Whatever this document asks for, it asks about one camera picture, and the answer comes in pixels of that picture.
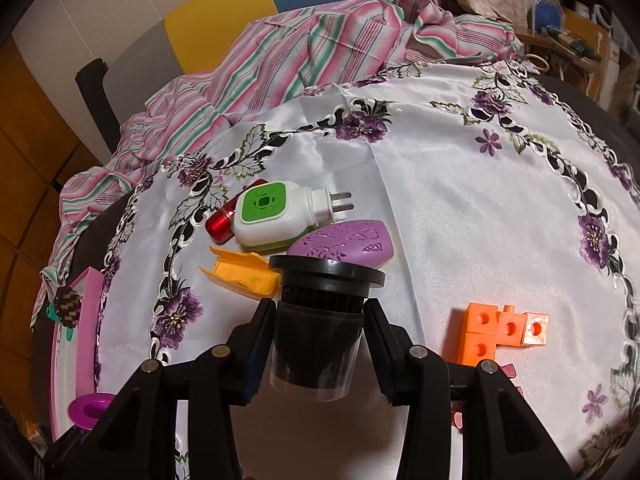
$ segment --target plug-in mosquito repellent device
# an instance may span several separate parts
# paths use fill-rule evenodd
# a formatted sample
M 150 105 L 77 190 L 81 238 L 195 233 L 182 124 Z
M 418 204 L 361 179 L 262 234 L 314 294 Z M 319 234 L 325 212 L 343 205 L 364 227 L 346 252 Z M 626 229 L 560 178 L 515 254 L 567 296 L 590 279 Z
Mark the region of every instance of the plug-in mosquito repellent device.
M 334 222 L 334 213 L 353 204 L 334 205 L 351 193 L 330 193 L 329 187 L 311 189 L 295 182 L 269 182 L 247 189 L 238 198 L 234 233 L 247 250 L 285 249 L 320 225 Z

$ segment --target pink and green striped fabric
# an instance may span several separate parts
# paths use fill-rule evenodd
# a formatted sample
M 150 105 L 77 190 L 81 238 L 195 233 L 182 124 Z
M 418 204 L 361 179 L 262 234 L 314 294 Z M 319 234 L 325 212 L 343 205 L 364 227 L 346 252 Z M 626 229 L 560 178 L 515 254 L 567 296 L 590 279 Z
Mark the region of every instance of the pink and green striped fabric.
M 416 44 L 418 50 L 411 49 Z M 62 227 L 31 324 L 68 276 L 79 235 L 102 211 L 155 174 L 169 156 L 197 150 L 239 121 L 291 99 L 308 86 L 345 83 L 405 59 L 481 54 L 511 59 L 520 43 L 504 23 L 459 16 L 431 0 L 348 0 L 290 10 L 249 24 L 223 63 L 183 75 L 159 90 L 122 126 L 103 168 L 70 179 L 60 194 Z

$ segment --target electrical plug prong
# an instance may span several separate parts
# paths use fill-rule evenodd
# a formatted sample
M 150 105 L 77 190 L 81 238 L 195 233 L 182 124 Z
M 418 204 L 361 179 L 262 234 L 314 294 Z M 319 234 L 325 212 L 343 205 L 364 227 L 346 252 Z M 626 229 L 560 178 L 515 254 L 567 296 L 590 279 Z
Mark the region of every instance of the electrical plug prong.
M 339 213 L 340 211 L 348 211 L 350 209 L 353 209 L 353 204 L 332 205 L 331 209 L 334 213 Z
M 344 198 L 351 198 L 351 191 L 343 191 L 340 193 L 329 193 L 329 196 L 331 197 L 331 201 L 333 202 L 334 200 L 342 200 Z

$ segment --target orange cube block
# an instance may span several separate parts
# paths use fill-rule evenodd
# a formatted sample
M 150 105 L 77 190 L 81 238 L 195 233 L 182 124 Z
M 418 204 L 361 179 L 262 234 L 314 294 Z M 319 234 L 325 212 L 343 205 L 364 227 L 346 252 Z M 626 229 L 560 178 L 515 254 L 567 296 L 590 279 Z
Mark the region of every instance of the orange cube block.
M 516 314 L 513 305 L 505 305 L 498 312 L 498 328 L 495 332 L 497 345 L 521 346 L 527 319 L 525 314 Z
M 462 332 L 456 360 L 458 364 L 476 366 L 484 359 L 495 360 L 495 337 L 492 334 Z
M 466 308 L 463 332 L 495 334 L 498 328 L 498 307 L 482 303 L 469 303 Z
M 548 314 L 525 312 L 526 321 L 522 334 L 523 346 L 538 346 L 546 344 L 546 333 L 549 328 Z

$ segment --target black cylindrical filter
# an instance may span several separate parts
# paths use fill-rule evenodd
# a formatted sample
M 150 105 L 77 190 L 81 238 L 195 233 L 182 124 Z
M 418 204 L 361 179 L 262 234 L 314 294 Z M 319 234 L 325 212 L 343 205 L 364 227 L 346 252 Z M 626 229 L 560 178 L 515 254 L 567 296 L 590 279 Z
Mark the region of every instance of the black cylindrical filter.
M 273 338 L 271 385 L 306 400 L 344 397 L 351 384 L 371 286 L 385 274 L 355 264 L 307 256 L 272 256 L 281 273 Z

